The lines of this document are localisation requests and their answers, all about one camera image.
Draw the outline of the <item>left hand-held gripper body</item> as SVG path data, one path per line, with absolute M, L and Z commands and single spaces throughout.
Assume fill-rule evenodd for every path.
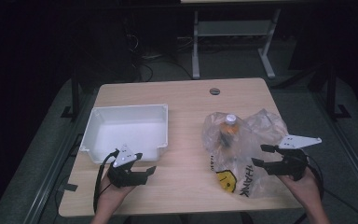
M 146 172 L 133 172 L 133 164 L 137 162 L 136 153 L 127 145 L 114 152 L 115 159 L 111 162 L 107 176 L 117 188 L 144 185 L 147 182 Z

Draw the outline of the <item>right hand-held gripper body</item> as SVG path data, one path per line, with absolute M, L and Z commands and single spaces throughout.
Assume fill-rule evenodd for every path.
M 288 134 L 278 145 L 275 145 L 275 152 L 282 155 L 282 160 L 264 162 L 264 169 L 269 175 L 290 175 L 297 181 L 302 178 L 309 164 L 303 148 L 321 143 L 322 139 L 319 137 Z

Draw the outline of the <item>clear plastic bag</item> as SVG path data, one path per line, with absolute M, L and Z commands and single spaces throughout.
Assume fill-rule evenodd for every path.
M 275 197 L 283 192 L 281 182 L 273 175 L 255 167 L 252 158 L 277 161 L 279 154 L 266 153 L 261 145 L 275 146 L 288 134 L 280 116 L 265 109 L 241 119 L 238 140 L 231 147 L 220 144 L 219 127 L 228 113 L 214 112 L 203 123 L 202 143 L 210 155 L 210 167 L 221 188 L 247 198 Z

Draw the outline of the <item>orange drink bottle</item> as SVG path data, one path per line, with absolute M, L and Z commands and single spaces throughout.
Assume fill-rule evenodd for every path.
M 238 140 L 239 123 L 233 114 L 226 115 L 225 121 L 220 124 L 220 144 L 223 147 L 231 147 Z

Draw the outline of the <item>person's left hand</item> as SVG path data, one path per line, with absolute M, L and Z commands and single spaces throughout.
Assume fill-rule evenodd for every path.
M 109 178 L 104 176 L 101 182 L 101 192 L 97 203 L 96 214 L 111 217 L 121 206 L 127 195 L 135 189 L 135 186 L 117 188 L 112 185 Z

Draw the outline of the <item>person's right hand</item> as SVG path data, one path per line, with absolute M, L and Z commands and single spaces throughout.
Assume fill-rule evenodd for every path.
M 305 170 L 303 177 L 297 181 L 289 175 L 278 175 L 278 178 L 289 188 L 308 213 L 316 214 L 323 210 L 316 177 L 309 168 Z

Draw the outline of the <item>white plastic bin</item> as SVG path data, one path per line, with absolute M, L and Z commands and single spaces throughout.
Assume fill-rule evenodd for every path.
M 102 163 L 116 148 L 142 153 L 142 161 L 158 161 L 168 149 L 167 105 L 93 107 L 79 150 Z

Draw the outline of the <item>black metal stand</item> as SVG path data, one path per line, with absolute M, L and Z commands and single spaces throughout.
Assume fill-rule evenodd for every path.
M 64 108 L 61 114 L 62 118 L 76 119 L 79 113 L 79 83 L 76 71 L 71 74 L 71 96 L 72 104 Z
M 326 66 L 326 112 L 330 119 L 349 119 L 351 114 L 344 105 L 336 104 L 337 74 L 333 65 Z

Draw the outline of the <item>grey metal floor rail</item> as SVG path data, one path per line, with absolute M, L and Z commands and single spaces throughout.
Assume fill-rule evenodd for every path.
M 38 224 L 69 153 L 84 132 L 95 98 L 95 94 L 80 95 L 76 119 L 62 117 L 71 96 L 59 96 L 54 100 L 24 157 L 26 177 L 33 182 L 35 193 L 30 193 L 30 204 L 22 224 Z
M 338 142 L 342 146 L 345 154 L 348 157 L 348 160 L 350 162 L 350 165 L 355 173 L 355 175 L 358 178 L 358 156 L 356 155 L 354 151 L 354 147 L 351 145 L 349 139 L 345 135 L 345 133 L 342 131 L 341 127 L 338 125 L 338 123 L 332 119 L 328 113 L 326 112 L 326 109 L 324 108 L 324 100 L 320 93 L 313 93 L 312 98 L 314 99 L 316 105 L 321 110 L 324 119 L 328 123 L 330 129 L 335 134 Z

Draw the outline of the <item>white metal desk frame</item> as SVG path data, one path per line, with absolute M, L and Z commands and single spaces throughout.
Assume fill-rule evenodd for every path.
M 268 0 L 181 0 L 182 4 L 195 5 L 217 3 L 255 3 Z M 199 38 L 216 36 L 264 36 L 264 45 L 257 50 L 259 59 L 268 78 L 275 78 L 274 70 L 269 61 L 269 47 L 273 39 L 282 10 L 275 8 L 268 20 L 258 19 L 214 19 L 203 20 L 200 10 L 194 11 L 193 19 L 193 48 L 192 48 L 192 77 L 200 78 Z

